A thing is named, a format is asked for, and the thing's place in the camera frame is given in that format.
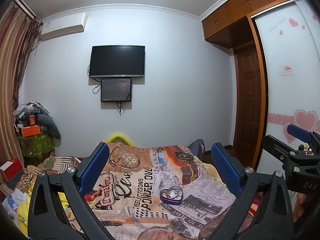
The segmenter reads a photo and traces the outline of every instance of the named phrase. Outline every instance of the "metal screw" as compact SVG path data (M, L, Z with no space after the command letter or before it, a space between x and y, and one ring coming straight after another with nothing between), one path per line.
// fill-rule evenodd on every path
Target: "metal screw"
M244 170L246 173L253 173L254 172L253 168L251 168L251 167L246 167Z
M76 168L75 167L69 167L67 168L67 173L73 173L75 172Z
M282 177L283 175L282 175L282 172L281 171L276 171L276 176L277 177Z
M45 171L40 171L39 173L38 173L38 176L40 176L40 177L43 177L45 175Z

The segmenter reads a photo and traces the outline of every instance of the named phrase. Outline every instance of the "door frame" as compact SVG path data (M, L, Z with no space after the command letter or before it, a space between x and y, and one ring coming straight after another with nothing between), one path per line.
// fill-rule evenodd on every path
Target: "door frame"
M259 32L256 28L255 22L252 20L252 16L267 10L273 6L279 5L281 3L287 2L290 0L277 0L273 3L270 3L266 6L263 6L250 14L247 14L247 19L249 21L254 43L256 45L257 49L257 57L258 57L258 64L260 68L260 78L261 78L261 114L260 114L260 127L259 127L259 133L258 133L258 140L257 140L257 146L256 150L254 152L253 160L251 163L251 167L257 170L259 165L259 160L262 153L262 138L265 136L266 128L267 128L267 120L268 120L268 77L267 77L267 67L266 67L266 61L263 53L263 47L260 40ZM241 47L248 46L249 44L243 44L239 47L234 48L234 51L237 49L240 49ZM236 141L237 136L237 128L239 123L239 98L240 98L240 92L239 92L239 75L238 75L238 69L237 69L237 61L235 56L235 64L236 64L236 84L237 84L237 109L236 109L236 127L235 127L235 135L234 135L234 141Z

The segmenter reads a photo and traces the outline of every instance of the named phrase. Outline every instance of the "black box below television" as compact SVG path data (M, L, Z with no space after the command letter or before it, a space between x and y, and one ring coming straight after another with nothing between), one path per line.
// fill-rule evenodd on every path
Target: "black box below television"
M130 102L131 78L101 79L101 102Z

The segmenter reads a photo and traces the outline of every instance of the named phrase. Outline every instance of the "white air conditioner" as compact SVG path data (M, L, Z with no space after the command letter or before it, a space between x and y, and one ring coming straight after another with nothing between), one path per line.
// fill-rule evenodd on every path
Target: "white air conditioner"
M46 41L68 34L84 32L86 22L87 14L85 12L45 22L43 23L41 40Z

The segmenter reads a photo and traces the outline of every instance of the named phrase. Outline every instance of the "baseboard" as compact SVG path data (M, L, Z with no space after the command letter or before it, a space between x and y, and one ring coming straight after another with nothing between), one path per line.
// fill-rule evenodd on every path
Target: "baseboard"
M224 146L224 148L227 150L227 149L232 149L232 145L226 145L226 146ZM204 155L209 155L209 154L211 154L211 150L210 151L205 151L204 152Z

